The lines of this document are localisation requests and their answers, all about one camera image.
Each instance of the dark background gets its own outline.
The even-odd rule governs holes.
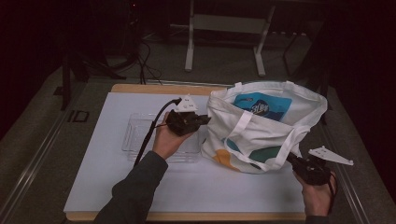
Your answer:
[[[161,22],[188,22],[188,1],[168,1],[168,5],[165,1],[144,2],[147,4],[142,13],[146,15],[148,25],[158,25],[161,29]],[[203,2],[202,10],[213,7],[213,1]],[[87,3],[46,0],[0,3],[0,138],[47,76],[61,65],[64,48],[60,27],[70,28],[72,24],[73,29],[87,31],[97,25],[87,26],[87,23],[95,23],[89,18],[91,11]],[[336,88],[395,201],[396,181],[392,178],[395,168],[393,138],[396,136],[392,130],[395,126],[392,111],[395,92],[392,33],[395,24],[392,14],[395,11],[393,3],[348,3],[347,12],[335,12],[330,16],[322,36],[318,37],[314,53],[323,53],[325,63],[331,65],[331,85]],[[254,16],[254,12],[244,11],[236,3],[227,1],[227,4],[226,12]],[[98,50],[97,47],[92,46],[93,51]]]

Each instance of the printed logo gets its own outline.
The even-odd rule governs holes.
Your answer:
[[[270,106],[264,100],[258,100],[250,109],[250,112],[259,116],[265,116],[269,111]]]

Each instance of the person's left hand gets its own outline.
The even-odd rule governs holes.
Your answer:
[[[193,133],[187,133],[183,136],[178,136],[173,133],[169,127],[166,125],[166,118],[168,117],[169,112],[165,113],[163,118],[163,122],[157,127],[154,147],[152,150],[160,155],[164,160],[168,159],[172,156],[180,147],[180,145]]]

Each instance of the white triangular bracket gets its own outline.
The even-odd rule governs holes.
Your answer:
[[[319,147],[317,149],[310,149],[308,151],[308,153],[313,156],[316,156],[318,158],[321,158],[325,161],[334,161],[334,162],[343,163],[346,165],[353,165],[353,161],[349,161],[349,160],[333,153],[332,151],[330,151],[329,149],[327,149],[325,147]]]
[[[175,108],[176,112],[193,112],[197,110],[198,107],[191,99],[190,95],[184,96],[181,102],[178,103],[177,107]]]

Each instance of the hand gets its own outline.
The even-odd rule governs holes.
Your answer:
[[[322,186],[308,185],[295,172],[293,173],[303,186],[302,194],[304,197],[305,215],[326,217],[329,213],[332,200],[329,186],[327,184]],[[330,182],[332,183],[334,192],[336,192],[337,189],[335,188],[335,179],[333,176],[330,177]]]
[[[193,133],[188,133],[183,136],[178,136],[177,134],[173,133],[165,122],[168,115],[169,112],[166,112],[163,122],[159,127],[157,127],[154,147],[152,148],[152,150],[160,155],[164,160],[172,156],[178,150],[184,140],[193,135]]]

